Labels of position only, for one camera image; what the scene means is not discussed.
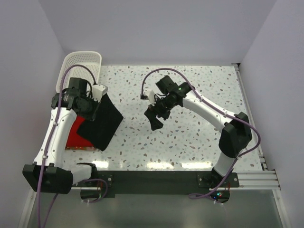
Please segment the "black t shirt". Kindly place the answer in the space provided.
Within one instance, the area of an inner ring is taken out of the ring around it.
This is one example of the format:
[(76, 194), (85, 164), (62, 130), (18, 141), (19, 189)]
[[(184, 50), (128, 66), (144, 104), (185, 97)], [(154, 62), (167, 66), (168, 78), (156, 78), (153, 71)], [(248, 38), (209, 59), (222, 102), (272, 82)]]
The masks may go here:
[(93, 121), (84, 120), (77, 134), (89, 141), (95, 148), (104, 151), (108, 147), (116, 130), (123, 120), (123, 115), (105, 94), (97, 109), (96, 117)]

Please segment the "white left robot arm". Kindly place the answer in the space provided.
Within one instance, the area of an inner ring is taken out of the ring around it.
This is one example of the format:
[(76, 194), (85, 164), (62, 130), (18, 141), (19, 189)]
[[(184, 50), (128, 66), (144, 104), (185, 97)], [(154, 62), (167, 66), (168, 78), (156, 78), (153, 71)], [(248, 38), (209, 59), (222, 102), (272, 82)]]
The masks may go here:
[(71, 170), (63, 168), (63, 152), (72, 125), (78, 116), (93, 121), (108, 88), (91, 85), (81, 78), (70, 78), (68, 87), (52, 98), (51, 117), (45, 139), (32, 164), (22, 174), (35, 192), (68, 194), (73, 185), (83, 182), (94, 186), (98, 174), (91, 163), (81, 163)]

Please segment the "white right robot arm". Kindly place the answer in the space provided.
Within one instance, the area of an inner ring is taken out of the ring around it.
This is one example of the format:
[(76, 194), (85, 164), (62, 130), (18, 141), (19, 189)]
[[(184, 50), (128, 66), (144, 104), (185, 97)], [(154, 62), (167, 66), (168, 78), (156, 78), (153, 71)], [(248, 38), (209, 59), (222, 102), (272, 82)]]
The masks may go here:
[(252, 140), (248, 116), (243, 112), (235, 114), (227, 111), (204, 99), (188, 82), (178, 85), (169, 76), (165, 76), (156, 85), (162, 96), (157, 96), (152, 90), (141, 93), (141, 99), (150, 102), (144, 114), (150, 122), (151, 129), (161, 129), (163, 123), (159, 118), (167, 120), (171, 110), (176, 106), (193, 111), (212, 124), (220, 132), (218, 146), (221, 154), (212, 168), (210, 179), (214, 185), (223, 186), (228, 182), (232, 163)]

